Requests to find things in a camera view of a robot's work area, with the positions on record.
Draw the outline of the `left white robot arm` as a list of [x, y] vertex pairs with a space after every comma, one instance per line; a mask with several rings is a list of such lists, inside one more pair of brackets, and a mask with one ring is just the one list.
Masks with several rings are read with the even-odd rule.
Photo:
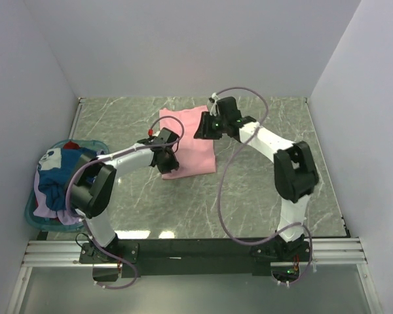
[[115, 181], [143, 167], [155, 167], [162, 174], [177, 170], [173, 147], [178, 142], [177, 137], [159, 134], [111, 154], [81, 155], [66, 185], [65, 204], [82, 221], [100, 261], [114, 261], [120, 246], [107, 212]]

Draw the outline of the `pink t shirt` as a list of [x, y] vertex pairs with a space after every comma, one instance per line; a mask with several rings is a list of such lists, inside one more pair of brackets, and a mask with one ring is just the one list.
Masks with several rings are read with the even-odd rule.
[[175, 157], [179, 162], [178, 170], [163, 174], [164, 180], [180, 179], [195, 175], [204, 175], [216, 172], [216, 161], [213, 140], [194, 139], [194, 134], [200, 124], [202, 112], [207, 111], [206, 105], [184, 109], [181, 111], [170, 111], [161, 109], [159, 117], [174, 116], [184, 126], [184, 136], [179, 142], [179, 148]]

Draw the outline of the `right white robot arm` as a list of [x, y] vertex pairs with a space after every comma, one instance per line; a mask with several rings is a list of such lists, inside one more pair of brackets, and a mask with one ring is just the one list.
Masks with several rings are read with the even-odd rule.
[[274, 253], [280, 260], [291, 260], [297, 254], [296, 243], [303, 235], [310, 195], [319, 182], [309, 145], [304, 141], [295, 143], [284, 139], [250, 116], [227, 120], [204, 111], [194, 138], [221, 139], [224, 134], [242, 143], [243, 147], [254, 148], [273, 163], [274, 185], [281, 197], [281, 210], [278, 230], [270, 239], [280, 237], [281, 241], [274, 245]]

